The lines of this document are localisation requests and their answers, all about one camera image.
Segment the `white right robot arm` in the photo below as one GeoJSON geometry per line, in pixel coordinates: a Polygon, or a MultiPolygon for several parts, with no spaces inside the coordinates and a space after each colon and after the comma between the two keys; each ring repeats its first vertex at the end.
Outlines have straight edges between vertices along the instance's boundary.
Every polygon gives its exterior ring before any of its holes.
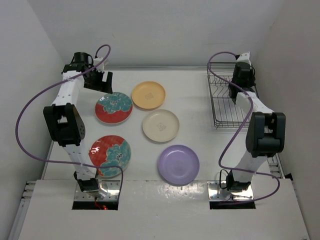
{"type": "Polygon", "coordinates": [[[280,153],[285,145],[286,116],[274,112],[261,102],[253,86],[254,69],[247,62],[237,62],[231,83],[229,97],[248,115],[249,125],[245,138],[246,152],[226,177],[228,191],[246,191],[260,166],[280,153]]]}

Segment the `cream plate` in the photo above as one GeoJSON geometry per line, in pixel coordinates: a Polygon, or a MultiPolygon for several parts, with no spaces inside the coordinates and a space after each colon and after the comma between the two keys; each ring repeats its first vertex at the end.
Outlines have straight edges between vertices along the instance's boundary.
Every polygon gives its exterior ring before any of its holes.
{"type": "Polygon", "coordinates": [[[166,109],[154,110],[142,120],[142,130],[145,136],[158,143],[173,140],[179,129],[180,121],[178,117],[166,109]]]}

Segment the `lavender plate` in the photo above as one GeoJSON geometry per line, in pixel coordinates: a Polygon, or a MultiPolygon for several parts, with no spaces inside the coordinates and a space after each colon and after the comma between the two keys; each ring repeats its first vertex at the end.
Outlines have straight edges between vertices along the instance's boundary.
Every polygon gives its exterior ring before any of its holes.
{"type": "Polygon", "coordinates": [[[185,186],[196,179],[200,160],[190,147],[174,144],[162,151],[157,160],[157,169],[167,183],[185,186]]]}

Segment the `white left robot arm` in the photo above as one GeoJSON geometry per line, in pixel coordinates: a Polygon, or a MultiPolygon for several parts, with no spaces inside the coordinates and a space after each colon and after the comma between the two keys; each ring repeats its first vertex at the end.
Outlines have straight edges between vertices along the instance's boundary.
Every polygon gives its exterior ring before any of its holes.
{"type": "Polygon", "coordinates": [[[51,139],[58,143],[73,163],[73,174],[80,190],[95,198],[102,198],[104,192],[99,183],[98,171],[92,167],[84,142],[86,128],[76,108],[82,88],[111,94],[112,72],[105,72],[104,65],[97,69],[101,59],[93,58],[85,52],[76,52],[71,62],[64,66],[61,85],[57,97],[50,106],[43,109],[43,115],[51,139]]]}

